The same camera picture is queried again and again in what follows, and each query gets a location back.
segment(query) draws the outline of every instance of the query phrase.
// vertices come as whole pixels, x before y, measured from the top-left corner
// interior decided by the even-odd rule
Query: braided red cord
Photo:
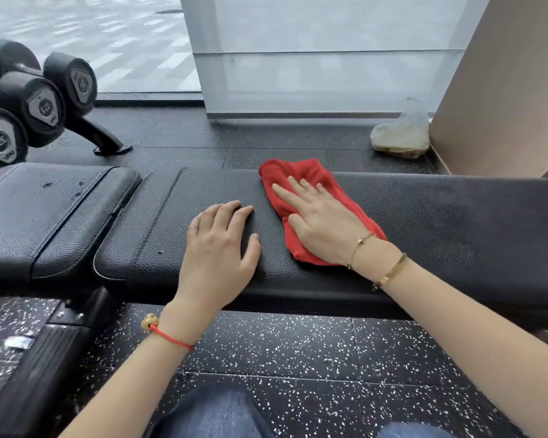
[[[150,330],[154,333],[159,334],[162,338],[167,339],[171,343],[176,344],[177,346],[181,346],[181,347],[184,347],[185,349],[189,349],[189,350],[193,350],[193,348],[195,347],[195,346],[192,346],[190,344],[183,343],[182,341],[174,339],[170,335],[168,335],[168,334],[164,333],[163,331],[161,331],[160,329],[158,329],[158,327],[156,327],[154,324],[150,324]]]

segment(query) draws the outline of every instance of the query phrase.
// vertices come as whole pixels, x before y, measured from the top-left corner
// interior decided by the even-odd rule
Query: bench cushion
[[[489,305],[548,308],[548,179],[335,176],[391,241],[462,292]],[[175,292],[190,220],[233,199],[255,208],[243,248],[254,231],[262,242],[246,297],[278,297],[289,305],[294,299],[315,313],[338,304],[392,304],[343,267],[295,261],[255,170],[153,173],[98,249],[96,274],[122,300],[166,303]]]
[[[93,253],[140,183],[128,168],[22,163],[0,169],[0,280],[65,278]]]

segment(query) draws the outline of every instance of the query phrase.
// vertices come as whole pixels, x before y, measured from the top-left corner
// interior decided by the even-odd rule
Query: red towel
[[[295,193],[288,181],[288,177],[291,175],[297,181],[304,178],[313,186],[316,186],[317,183],[321,183],[331,195],[342,202],[347,209],[357,215],[357,217],[364,223],[367,230],[374,233],[378,238],[384,240],[386,239],[386,235],[384,235],[380,226],[369,218],[357,203],[347,196],[341,186],[339,186],[339,183],[337,183],[336,179],[333,177],[332,173],[323,168],[319,160],[316,158],[298,161],[296,163],[290,163],[288,161],[281,161],[277,159],[268,160],[260,166],[258,173],[262,177],[264,189],[266,189],[266,195],[268,196],[272,207],[276,210],[278,215],[282,217],[286,247],[290,250],[295,260],[312,263],[318,266],[336,266],[323,261],[321,258],[313,255],[305,249],[288,223],[288,216],[297,213],[296,209],[292,208],[278,198],[278,195],[276,195],[272,189],[272,184],[276,183],[279,186],[284,187],[286,190]]]

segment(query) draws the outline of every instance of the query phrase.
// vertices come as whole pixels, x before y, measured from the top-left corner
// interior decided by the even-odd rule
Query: jeans
[[[191,390],[152,429],[149,438],[273,438],[253,396],[233,384]],[[455,438],[419,423],[391,423],[376,438]]]

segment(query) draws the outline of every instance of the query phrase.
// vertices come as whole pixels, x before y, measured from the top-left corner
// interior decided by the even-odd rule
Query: person
[[[289,177],[294,192],[274,191],[296,209],[290,226],[300,242],[329,263],[352,269],[382,286],[438,342],[471,381],[526,434],[548,437],[548,345],[446,284],[393,244],[369,236],[359,219],[320,184]],[[232,302],[255,272],[261,245],[240,243],[252,206],[216,204],[198,214],[187,232],[178,289],[158,329],[194,344],[219,310]],[[141,437],[187,348],[150,334],[117,369],[60,438]],[[201,386],[154,426],[154,438],[270,437],[251,395],[235,386]],[[387,425],[380,438],[443,438],[420,424]]]

